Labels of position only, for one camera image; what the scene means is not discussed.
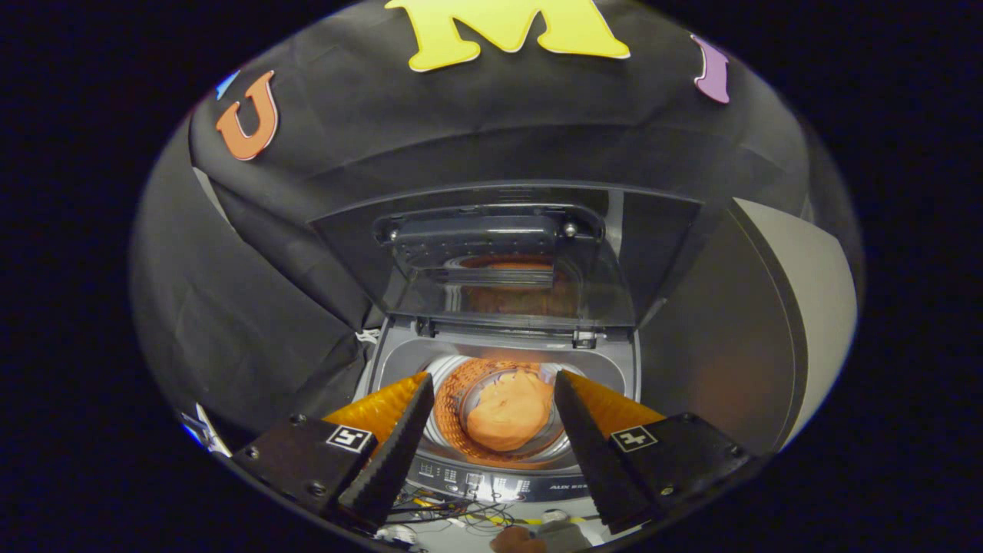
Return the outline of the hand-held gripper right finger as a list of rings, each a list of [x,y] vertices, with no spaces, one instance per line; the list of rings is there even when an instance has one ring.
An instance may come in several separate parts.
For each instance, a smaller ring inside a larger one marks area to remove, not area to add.
[[[566,370],[552,399],[612,533],[673,524],[752,477],[751,452],[696,414],[662,416]]]

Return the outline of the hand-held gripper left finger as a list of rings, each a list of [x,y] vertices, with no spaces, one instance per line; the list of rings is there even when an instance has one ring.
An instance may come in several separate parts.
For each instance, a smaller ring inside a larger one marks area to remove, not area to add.
[[[434,401],[432,376],[419,372],[322,418],[292,414],[233,462],[302,512],[374,532],[406,482]]]

